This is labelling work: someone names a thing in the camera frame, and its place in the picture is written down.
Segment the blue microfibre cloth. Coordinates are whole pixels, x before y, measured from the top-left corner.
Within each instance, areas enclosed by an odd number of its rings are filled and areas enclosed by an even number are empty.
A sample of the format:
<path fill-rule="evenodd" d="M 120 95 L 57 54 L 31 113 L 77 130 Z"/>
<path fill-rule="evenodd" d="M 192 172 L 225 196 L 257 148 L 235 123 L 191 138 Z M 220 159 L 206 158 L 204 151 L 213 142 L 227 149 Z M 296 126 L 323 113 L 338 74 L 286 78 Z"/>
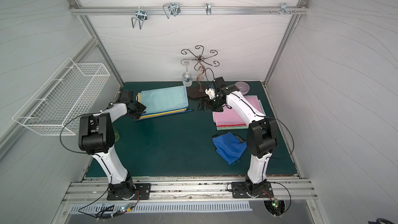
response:
<path fill-rule="evenodd" d="M 228 165 L 237 161 L 247 148 L 247 144 L 242 137 L 231 132 L 213 136 L 212 142 L 216 147 L 216 152 Z"/>

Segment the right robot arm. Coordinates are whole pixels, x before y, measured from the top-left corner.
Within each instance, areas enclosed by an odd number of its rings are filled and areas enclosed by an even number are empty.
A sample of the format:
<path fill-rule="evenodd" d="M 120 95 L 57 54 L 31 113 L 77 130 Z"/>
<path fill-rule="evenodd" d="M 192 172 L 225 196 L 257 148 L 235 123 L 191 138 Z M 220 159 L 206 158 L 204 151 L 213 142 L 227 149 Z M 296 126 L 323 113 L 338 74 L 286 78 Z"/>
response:
<path fill-rule="evenodd" d="M 228 86 L 222 77 L 215 78 L 200 100 L 200 109 L 223 112 L 224 107 L 235 110 L 248 128 L 246 139 L 230 132 L 212 137 L 217 153 L 229 164 L 249 150 L 250 166 L 242 186 L 232 183 L 232 191 L 240 191 L 243 198 L 259 198 L 262 194 L 272 198 L 272 188 L 266 179 L 268 163 L 278 146 L 279 124 L 252 106 L 235 85 Z"/>

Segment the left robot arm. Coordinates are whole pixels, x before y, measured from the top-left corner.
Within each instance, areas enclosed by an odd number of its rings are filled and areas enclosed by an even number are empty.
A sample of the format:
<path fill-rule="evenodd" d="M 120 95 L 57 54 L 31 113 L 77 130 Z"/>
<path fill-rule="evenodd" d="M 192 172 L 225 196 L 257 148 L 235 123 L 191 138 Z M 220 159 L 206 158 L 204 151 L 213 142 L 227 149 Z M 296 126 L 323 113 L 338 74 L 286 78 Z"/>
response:
<path fill-rule="evenodd" d="M 105 110 L 81 114 L 66 124 L 79 121 L 79 153 L 91 155 L 98 162 L 108 178 L 109 194 L 120 200 L 129 200 L 137 195 L 137 187 L 115 150 L 113 122 L 122 116 L 138 120 L 145 110 L 146 106 L 137 101 L 133 91 L 123 90 L 117 101 L 110 103 Z"/>

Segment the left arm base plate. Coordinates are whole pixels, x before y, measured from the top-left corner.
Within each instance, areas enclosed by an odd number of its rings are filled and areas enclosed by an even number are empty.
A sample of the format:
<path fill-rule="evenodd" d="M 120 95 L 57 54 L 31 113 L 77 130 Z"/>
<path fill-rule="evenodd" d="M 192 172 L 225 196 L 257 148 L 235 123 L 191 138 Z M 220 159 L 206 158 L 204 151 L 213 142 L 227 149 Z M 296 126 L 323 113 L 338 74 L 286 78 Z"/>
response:
<path fill-rule="evenodd" d="M 136 191 L 128 198 L 127 196 L 117 196 L 108 193 L 108 201 L 133 201 L 133 200 L 149 200 L 151 184 L 150 183 L 137 183 L 135 184 Z"/>

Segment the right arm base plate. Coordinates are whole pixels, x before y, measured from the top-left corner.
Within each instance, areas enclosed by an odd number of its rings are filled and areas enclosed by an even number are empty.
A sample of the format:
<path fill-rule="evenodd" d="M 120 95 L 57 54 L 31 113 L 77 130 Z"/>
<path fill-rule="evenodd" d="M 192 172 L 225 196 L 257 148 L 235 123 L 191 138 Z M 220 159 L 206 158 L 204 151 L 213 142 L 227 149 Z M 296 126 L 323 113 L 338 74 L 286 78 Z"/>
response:
<path fill-rule="evenodd" d="M 273 198 L 273 189 L 269 181 L 253 184 L 250 180 L 233 182 L 232 197 L 234 199 Z"/>

